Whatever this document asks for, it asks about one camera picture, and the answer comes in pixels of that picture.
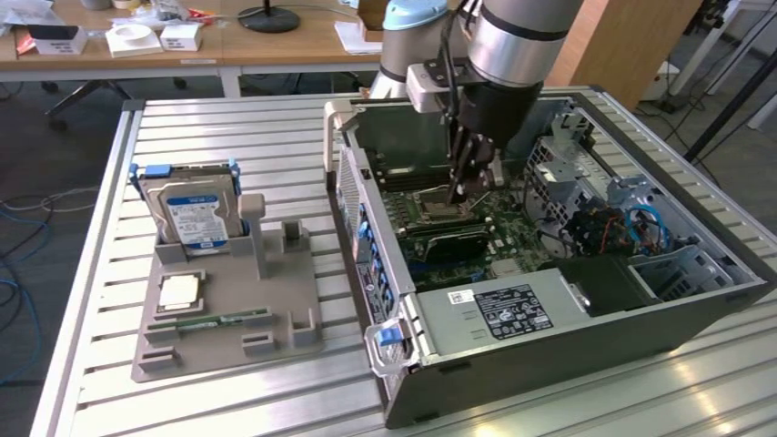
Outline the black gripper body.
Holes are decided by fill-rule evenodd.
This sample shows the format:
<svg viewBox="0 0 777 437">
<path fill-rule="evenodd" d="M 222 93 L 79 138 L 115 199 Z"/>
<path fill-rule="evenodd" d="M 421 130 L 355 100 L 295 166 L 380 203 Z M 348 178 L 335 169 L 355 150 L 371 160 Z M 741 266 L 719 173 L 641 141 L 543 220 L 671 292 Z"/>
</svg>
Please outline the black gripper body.
<svg viewBox="0 0 777 437">
<path fill-rule="evenodd" d="M 543 81 L 520 87 L 491 82 L 464 86 L 459 124 L 471 133 L 489 138 L 496 148 L 504 148 L 524 125 L 543 87 Z"/>
</svg>

